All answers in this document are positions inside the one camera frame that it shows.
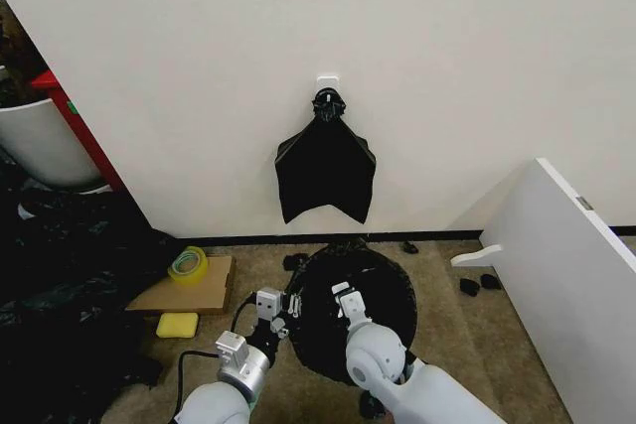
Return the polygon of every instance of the cardboard box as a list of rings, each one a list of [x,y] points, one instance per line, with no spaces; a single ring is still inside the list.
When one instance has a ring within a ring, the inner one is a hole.
[[[197,312],[221,314],[228,309],[235,275],[230,255],[208,256],[208,272],[196,285],[180,285],[166,278],[135,298],[126,310],[145,313]]]

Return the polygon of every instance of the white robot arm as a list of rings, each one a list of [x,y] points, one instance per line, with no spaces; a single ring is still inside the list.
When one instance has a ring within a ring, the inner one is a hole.
[[[406,348],[398,334],[365,315],[359,291],[347,282],[332,290],[351,323],[346,348],[349,375],[383,403],[396,424],[505,424],[443,369],[414,356],[405,366]]]
[[[505,424],[444,370],[408,353],[396,332],[373,323],[365,314],[359,291],[347,282],[334,286],[332,291],[342,314],[350,321],[345,350],[349,375],[383,403],[396,424]],[[217,349],[223,361],[219,381],[195,389],[175,422],[248,422],[250,407],[273,365],[278,340],[286,335],[284,322],[278,317],[281,304],[281,292],[258,292],[254,334],[247,340],[232,332],[219,337]]]

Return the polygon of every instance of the carpet floor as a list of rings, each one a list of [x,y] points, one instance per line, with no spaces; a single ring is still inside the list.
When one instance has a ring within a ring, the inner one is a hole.
[[[485,269],[452,269],[449,260],[481,248],[477,240],[415,242],[419,254],[408,255],[394,242],[369,246],[399,263],[408,273],[418,306],[417,333],[411,350],[436,364],[478,396],[509,424],[570,423],[515,309],[505,291],[482,290],[471,298],[458,289],[459,279],[479,281]],[[228,330],[232,312],[252,290],[263,286],[283,289],[290,273],[282,268],[285,255],[313,253],[321,245],[250,245],[215,247],[217,254],[237,260],[230,313],[202,316],[190,340],[161,340],[149,320],[148,355],[165,370],[157,386],[135,385],[125,390],[103,417],[103,424],[168,423],[175,406],[177,358],[184,350],[215,349],[215,340]],[[237,331],[247,333],[253,307],[241,316]],[[185,395],[215,380],[218,364],[197,356],[186,358]],[[360,390],[333,382],[304,368],[289,341],[281,343],[274,368],[250,423],[304,424],[369,422],[360,417]]]

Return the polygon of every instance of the black trash bag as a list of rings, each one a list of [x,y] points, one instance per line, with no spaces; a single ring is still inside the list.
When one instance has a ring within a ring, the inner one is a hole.
[[[362,239],[328,245],[300,265],[285,290],[302,300],[289,334],[296,355],[308,368],[353,385],[345,357],[349,320],[338,318],[331,291],[345,281],[362,293],[367,316],[394,330],[407,348],[415,336],[417,306],[406,272]]]
[[[275,167],[285,223],[301,213],[331,205],[349,217],[367,220],[376,157],[340,116],[345,103],[325,88],[313,101],[316,116],[300,133],[278,146]]]
[[[124,308],[166,275],[183,245],[130,202],[115,193],[22,195],[37,216],[10,231],[0,283],[9,421],[96,422],[124,386],[156,383],[161,364],[139,354],[144,325]]]
[[[13,240],[12,230],[18,216],[18,202],[20,202],[20,190],[28,179],[27,174],[3,150],[0,149],[0,247],[4,248],[5,242]]]

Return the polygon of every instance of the black baseboard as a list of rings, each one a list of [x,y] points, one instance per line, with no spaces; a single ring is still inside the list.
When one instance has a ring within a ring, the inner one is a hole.
[[[636,225],[609,227],[616,235],[636,235]],[[245,235],[232,237],[195,237],[181,239],[188,245],[264,245],[283,243],[328,243],[361,237],[367,242],[402,242],[404,240],[476,240],[482,230],[435,230],[419,232],[309,233],[295,235]]]
[[[609,227],[616,235],[633,236],[636,235],[636,225],[614,225]]]

